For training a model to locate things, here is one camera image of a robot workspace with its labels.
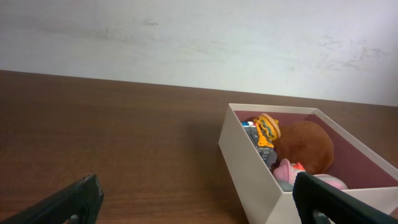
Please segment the brown plush bear toy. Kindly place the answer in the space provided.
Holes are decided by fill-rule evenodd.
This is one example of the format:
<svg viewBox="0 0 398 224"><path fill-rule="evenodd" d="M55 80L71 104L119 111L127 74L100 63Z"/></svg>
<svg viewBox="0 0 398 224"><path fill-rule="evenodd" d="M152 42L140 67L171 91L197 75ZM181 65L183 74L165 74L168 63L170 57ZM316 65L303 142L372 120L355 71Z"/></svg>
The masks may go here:
<svg viewBox="0 0 398 224"><path fill-rule="evenodd" d="M279 161L300 163L310 174L325 173L335 158L331 137L313 121L298 121L281 128L274 150Z"/></svg>

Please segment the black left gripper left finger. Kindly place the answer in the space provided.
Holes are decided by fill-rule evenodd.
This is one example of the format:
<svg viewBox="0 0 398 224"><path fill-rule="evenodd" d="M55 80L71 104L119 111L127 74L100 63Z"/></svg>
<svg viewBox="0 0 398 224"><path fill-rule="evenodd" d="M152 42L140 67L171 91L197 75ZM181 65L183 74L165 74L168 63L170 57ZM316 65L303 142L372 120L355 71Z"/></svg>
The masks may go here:
<svg viewBox="0 0 398 224"><path fill-rule="evenodd" d="M90 174L1 223L94 224L97 221L103 200L104 192L98 176Z"/></svg>

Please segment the blue ball toy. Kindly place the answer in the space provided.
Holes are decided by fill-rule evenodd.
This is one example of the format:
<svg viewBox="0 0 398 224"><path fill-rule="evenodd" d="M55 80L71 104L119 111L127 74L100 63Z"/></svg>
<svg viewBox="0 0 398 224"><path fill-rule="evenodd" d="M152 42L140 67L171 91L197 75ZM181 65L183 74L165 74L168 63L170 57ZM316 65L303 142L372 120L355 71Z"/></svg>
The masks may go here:
<svg viewBox="0 0 398 224"><path fill-rule="evenodd" d="M293 191L294 186L292 184L290 184L289 182L284 181L284 180L280 180L280 179L277 179L276 181L279 184L280 188L284 192L292 192Z"/></svg>

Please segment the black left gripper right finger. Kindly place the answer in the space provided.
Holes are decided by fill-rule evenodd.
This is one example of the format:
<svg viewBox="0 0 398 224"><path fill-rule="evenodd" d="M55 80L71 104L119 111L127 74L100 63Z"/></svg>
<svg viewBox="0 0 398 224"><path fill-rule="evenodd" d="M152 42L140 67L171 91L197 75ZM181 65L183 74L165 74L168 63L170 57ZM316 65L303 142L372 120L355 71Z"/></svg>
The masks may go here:
<svg viewBox="0 0 398 224"><path fill-rule="evenodd" d="M297 174L292 192L304 224L397 224L397 219L306 172Z"/></svg>

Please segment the white cardboard box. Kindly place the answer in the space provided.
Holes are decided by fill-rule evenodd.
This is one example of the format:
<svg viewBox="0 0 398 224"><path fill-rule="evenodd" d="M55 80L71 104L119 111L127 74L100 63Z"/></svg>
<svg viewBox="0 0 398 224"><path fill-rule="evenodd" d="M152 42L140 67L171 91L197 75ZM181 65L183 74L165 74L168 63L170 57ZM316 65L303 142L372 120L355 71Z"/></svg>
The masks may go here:
<svg viewBox="0 0 398 224"><path fill-rule="evenodd" d="M242 122L269 114L286 126L313 121L331 137L335 160L328 174L345 193L390 214L397 208L397 169L316 108L229 104L219 146L249 223L300 223L290 192L284 192L246 134Z"/></svg>

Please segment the white pink duck toy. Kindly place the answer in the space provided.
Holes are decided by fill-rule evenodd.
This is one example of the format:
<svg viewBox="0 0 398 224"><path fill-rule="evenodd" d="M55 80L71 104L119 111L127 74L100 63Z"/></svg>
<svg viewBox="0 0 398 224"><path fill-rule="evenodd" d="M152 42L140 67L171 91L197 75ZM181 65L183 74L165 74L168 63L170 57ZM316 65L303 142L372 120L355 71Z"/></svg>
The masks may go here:
<svg viewBox="0 0 398 224"><path fill-rule="evenodd" d="M294 164L290 163L288 159L282 159L279 164L279 167L275 168L272 174L276 180L277 179L284 180L294 185L297 174L300 172L306 172L304 166L301 165L301 163L298 162ZM315 177L334 186L337 189L340 190L348 189L347 185L343 181L331 175L315 174Z"/></svg>

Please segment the grey orange toy car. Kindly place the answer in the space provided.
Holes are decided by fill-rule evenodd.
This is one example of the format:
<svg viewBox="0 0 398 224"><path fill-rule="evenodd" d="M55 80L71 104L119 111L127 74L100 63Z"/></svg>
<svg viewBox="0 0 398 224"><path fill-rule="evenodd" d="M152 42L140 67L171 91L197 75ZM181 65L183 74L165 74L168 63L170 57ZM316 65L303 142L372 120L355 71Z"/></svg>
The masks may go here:
<svg viewBox="0 0 398 224"><path fill-rule="evenodd" d="M272 142L263 133L257 123L253 121L243 121L242 126L266 166L271 169L277 159Z"/></svg>

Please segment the yellow round fan toy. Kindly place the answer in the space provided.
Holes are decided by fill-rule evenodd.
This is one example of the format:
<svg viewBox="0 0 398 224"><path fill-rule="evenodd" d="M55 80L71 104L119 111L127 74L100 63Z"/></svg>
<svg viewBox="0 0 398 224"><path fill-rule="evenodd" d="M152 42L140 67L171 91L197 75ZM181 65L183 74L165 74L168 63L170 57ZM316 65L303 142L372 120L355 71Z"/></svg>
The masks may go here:
<svg viewBox="0 0 398 224"><path fill-rule="evenodd" d="M275 141L281 137L279 121L277 119L274 119L270 115L263 113L253 121L270 141Z"/></svg>

